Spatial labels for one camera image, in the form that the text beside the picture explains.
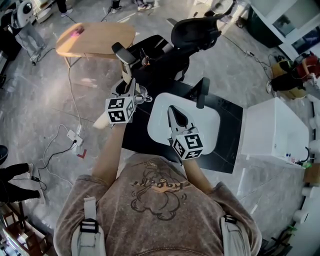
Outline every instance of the power strip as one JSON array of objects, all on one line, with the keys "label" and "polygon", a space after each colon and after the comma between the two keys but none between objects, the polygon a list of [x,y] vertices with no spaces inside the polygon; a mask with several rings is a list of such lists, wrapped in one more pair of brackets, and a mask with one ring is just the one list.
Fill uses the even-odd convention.
[{"label": "power strip", "polygon": [[68,132],[68,134],[66,135],[70,140],[72,140],[72,141],[76,141],[76,145],[77,146],[81,146],[82,145],[82,143],[84,142],[84,140],[82,139],[82,138],[80,138],[79,136],[78,136],[78,134],[76,134],[73,130],[69,130],[69,132]]}]

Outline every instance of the gray marble floor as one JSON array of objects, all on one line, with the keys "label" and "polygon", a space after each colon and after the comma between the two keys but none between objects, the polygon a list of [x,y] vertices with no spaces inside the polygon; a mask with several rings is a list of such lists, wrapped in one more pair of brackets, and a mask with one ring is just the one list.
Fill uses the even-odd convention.
[{"label": "gray marble floor", "polygon": [[[122,0],[124,9],[108,15],[108,21],[126,21],[136,29],[135,42],[151,35],[160,34],[170,40],[172,27],[166,18],[176,20],[188,17],[193,1],[161,0],[160,7],[136,13],[136,7],[129,0]],[[74,12],[70,15],[76,22],[100,21],[108,10],[109,2],[102,0],[75,1]],[[61,33],[73,22],[67,17],[61,18],[55,13],[36,29],[41,33],[49,50]],[[253,52],[260,61],[268,62],[268,55],[278,53],[277,49],[268,49],[254,40],[245,29],[232,26],[225,34],[245,51]],[[36,66],[32,66],[25,51],[20,51],[6,75],[11,79],[0,90],[1,117],[0,144],[7,145],[9,156],[4,167],[33,162],[37,168],[43,167],[43,153],[55,135],[60,124],[68,129],[77,130],[79,120],[68,83],[68,69],[62,57],[54,50]],[[104,145],[110,129],[96,130],[93,122],[104,111],[105,99],[110,94],[112,85],[120,78],[121,69],[117,60],[100,58],[82,58],[70,70],[72,91],[81,116],[84,139],[83,146],[54,157],[49,170],[70,182],[81,174],[89,174],[98,154]],[[221,37],[216,45],[191,57],[190,67],[185,82],[195,84],[202,76],[211,80],[210,92],[223,97],[244,108],[270,99],[265,84],[268,80],[259,63],[245,54],[226,38]],[[311,105],[307,99],[286,102],[290,108],[308,124]],[[67,131],[61,127],[57,139],[49,147],[44,159],[62,149],[67,149],[71,141]],[[84,159],[77,157],[86,149]],[[132,154],[123,150],[122,158]],[[204,170],[213,185],[225,182],[239,198],[244,207],[251,212],[265,239],[277,236],[291,223],[293,212],[302,201],[303,171],[300,169],[280,168],[238,153],[233,174]],[[41,179],[47,184],[44,192],[46,205],[36,199],[24,202],[25,213],[41,229],[53,233],[60,210],[71,186],[46,170],[40,170]],[[14,180],[24,188],[39,189],[39,184]]]}]

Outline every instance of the beige sweatshirt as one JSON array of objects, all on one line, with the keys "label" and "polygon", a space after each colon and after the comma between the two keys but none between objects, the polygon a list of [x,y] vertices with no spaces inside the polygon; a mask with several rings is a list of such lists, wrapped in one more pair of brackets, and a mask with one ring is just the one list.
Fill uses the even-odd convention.
[{"label": "beige sweatshirt", "polygon": [[225,214],[246,227],[252,256],[261,246],[254,220],[222,182],[204,194],[164,158],[135,154],[112,185],[90,175],[78,177],[54,232],[61,256],[72,255],[72,235],[84,219],[88,197],[97,200],[107,256],[223,256]]}]

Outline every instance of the cartoon graphic print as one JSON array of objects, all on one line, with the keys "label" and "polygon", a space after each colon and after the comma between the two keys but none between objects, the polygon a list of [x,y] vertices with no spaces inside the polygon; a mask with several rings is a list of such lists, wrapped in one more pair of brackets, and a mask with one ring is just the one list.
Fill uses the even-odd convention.
[{"label": "cartoon graphic print", "polygon": [[152,159],[145,165],[141,182],[131,184],[138,187],[132,192],[131,208],[139,213],[149,211],[159,220],[170,221],[176,216],[181,201],[187,199],[183,190],[191,184],[187,180],[179,181],[176,175],[173,177],[173,170],[168,166],[165,170],[159,168]]}]

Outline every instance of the glass cup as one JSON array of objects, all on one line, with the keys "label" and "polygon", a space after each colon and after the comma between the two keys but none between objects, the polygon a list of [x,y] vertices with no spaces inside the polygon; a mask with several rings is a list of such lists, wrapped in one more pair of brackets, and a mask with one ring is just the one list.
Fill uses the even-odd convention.
[{"label": "glass cup", "polygon": [[152,102],[152,97],[148,95],[147,89],[143,86],[140,86],[140,85],[139,85],[139,89],[140,89],[140,93],[138,92],[134,96],[134,102],[138,105],[140,105],[144,102]]}]

